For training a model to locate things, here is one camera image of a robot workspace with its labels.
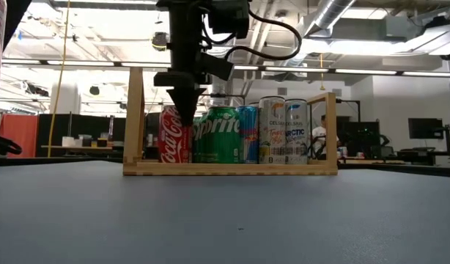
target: gray table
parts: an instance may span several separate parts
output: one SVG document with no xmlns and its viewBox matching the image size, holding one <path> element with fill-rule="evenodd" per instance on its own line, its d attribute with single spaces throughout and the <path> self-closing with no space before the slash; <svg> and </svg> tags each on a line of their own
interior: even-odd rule
<svg viewBox="0 0 450 264">
<path fill-rule="evenodd" d="M 450 178 L 0 167 L 0 263 L 450 263 Z"/>
</svg>

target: wooden frame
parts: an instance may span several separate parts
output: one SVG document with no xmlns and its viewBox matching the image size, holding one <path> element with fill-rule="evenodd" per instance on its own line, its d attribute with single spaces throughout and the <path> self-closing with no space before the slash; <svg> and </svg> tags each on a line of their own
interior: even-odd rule
<svg viewBox="0 0 450 264">
<path fill-rule="evenodd" d="M 132 67 L 129 76 L 128 112 L 125 126 L 124 163 L 127 175 L 337 175 L 336 96 L 328 92 L 308 100 L 308 104 L 326 102 L 327 160 L 309 161 L 309 165 L 267 164 L 162 164 L 142 160 L 144 129 L 144 84 L 141 67 Z"/>
</svg>

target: wooden post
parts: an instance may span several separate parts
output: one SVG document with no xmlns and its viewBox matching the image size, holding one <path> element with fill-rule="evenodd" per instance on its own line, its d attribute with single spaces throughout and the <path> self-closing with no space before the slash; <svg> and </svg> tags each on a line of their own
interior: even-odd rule
<svg viewBox="0 0 450 264">
<path fill-rule="evenodd" d="M 329 92 L 326 99 L 326 161 L 337 166 L 336 94 Z"/>
<path fill-rule="evenodd" d="M 144 134 L 144 78 L 141 67 L 132 67 L 129 75 L 128 112 L 125 122 L 124 163 L 132 164 L 142 158 Z"/>
</svg>

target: person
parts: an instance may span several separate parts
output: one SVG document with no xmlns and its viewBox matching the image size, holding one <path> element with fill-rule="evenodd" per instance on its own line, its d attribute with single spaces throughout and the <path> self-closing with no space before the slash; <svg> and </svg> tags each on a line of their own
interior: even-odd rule
<svg viewBox="0 0 450 264">
<path fill-rule="evenodd" d="M 321 116 L 321 126 L 313 129 L 311 132 L 311 138 L 314 139 L 317 136 L 326 136 L 326 115 Z M 339 137 L 337 137 L 337 145 L 340 145 Z M 319 138 L 313 145 L 314 147 L 314 153 L 318 153 L 318 151 L 321 149 L 323 145 L 326 143 L 326 138 L 322 137 Z M 325 160 L 326 159 L 326 146 L 322 149 L 321 155 L 317 157 L 319 160 Z"/>
</svg>

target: red can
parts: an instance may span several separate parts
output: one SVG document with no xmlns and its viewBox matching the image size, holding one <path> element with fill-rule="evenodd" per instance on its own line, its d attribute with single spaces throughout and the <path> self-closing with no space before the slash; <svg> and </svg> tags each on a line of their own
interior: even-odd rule
<svg viewBox="0 0 450 264">
<path fill-rule="evenodd" d="M 181 124 L 175 106 L 165 106 L 160 115 L 158 152 L 160 162 L 189 163 L 192 159 L 192 126 Z"/>
</svg>

